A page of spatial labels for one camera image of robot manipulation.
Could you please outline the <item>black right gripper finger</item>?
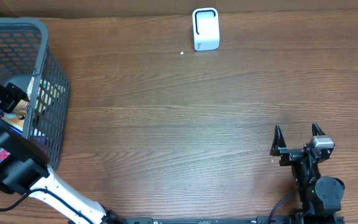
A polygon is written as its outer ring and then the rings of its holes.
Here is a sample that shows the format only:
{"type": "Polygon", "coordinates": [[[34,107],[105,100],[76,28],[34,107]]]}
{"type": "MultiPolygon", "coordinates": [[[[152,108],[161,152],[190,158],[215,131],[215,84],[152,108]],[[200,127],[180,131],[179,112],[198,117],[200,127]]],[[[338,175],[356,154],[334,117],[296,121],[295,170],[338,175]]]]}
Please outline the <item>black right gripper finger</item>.
{"type": "Polygon", "coordinates": [[[319,125],[316,122],[313,122],[311,125],[312,135],[313,136],[323,136],[325,133],[323,130],[319,127],[319,125]]]}
{"type": "Polygon", "coordinates": [[[287,150],[287,145],[285,143],[280,125],[277,124],[275,126],[274,138],[270,149],[270,155],[280,156],[282,154],[282,151],[284,150],[287,150]]]}

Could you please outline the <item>yellow blue snack bag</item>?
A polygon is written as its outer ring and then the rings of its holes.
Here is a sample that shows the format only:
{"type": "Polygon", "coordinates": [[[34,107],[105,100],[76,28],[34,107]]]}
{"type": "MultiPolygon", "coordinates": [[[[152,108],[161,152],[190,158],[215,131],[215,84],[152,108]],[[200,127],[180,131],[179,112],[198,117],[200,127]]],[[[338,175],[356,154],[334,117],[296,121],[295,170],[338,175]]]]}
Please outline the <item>yellow blue snack bag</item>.
{"type": "Polygon", "coordinates": [[[2,124],[21,135],[24,128],[25,116],[27,115],[27,108],[30,106],[34,76],[29,74],[17,75],[12,77],[7,84],[8,83],[12,83],[20,88],[25,93],[25,97],[23,100],[20,100],[11,113],[4,113],[1,120],[2,124]]]}

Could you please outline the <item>pink purple sanitary pad pack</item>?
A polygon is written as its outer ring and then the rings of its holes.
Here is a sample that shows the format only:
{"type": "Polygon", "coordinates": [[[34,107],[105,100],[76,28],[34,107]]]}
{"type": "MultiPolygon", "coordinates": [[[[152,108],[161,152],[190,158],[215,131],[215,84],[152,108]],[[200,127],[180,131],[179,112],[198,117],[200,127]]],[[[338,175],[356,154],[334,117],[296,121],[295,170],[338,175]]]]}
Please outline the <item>pink purple sanitary pad pack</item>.
{"type": "Polygon", "coordinates": [[[10,153],[6,151],[5,149],[0,149],[0,162],[2,162],[4,159],[6,159],[10,153]]]}

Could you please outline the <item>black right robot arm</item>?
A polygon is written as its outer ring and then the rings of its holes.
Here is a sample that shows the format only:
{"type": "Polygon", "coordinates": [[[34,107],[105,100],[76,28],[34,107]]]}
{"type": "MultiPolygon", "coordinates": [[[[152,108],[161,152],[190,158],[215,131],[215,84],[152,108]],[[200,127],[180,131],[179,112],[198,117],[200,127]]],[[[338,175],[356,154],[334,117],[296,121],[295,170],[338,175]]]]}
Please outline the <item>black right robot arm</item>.
{"type": "Polygon", "coordinates": [[[334,150],[334,141],[317,123],[313,123],[312,138],[301,149],[289,149],[282,130],[275,126],[271,156],[279,156],[281,166],[290,166],[296,181],[301,208],[292,211],[291,223],[338,223],[336,212],[341,210],[344,182],[338,178],[322,176],[318,164],[328,160],[334,150]]]}

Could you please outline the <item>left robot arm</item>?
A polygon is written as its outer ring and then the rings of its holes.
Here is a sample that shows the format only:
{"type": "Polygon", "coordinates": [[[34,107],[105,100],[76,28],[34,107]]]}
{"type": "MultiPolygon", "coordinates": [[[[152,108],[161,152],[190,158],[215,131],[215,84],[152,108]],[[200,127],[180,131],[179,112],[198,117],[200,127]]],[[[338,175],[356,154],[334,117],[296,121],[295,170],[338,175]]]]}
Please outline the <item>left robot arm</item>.
{"type": "MultiPolygon", "coordinates": [[[[0,85],[0,116],[25,99],[13,84],[0,85]]],[[[36,144],[0,126],[0,191],[17,193],[20,199],[0,212],[10,211],[26,198],[36,198],[69,219],[70,223],[124,223],[119,215],[92,201],[55,173],[48,157],[36,144]]]]}

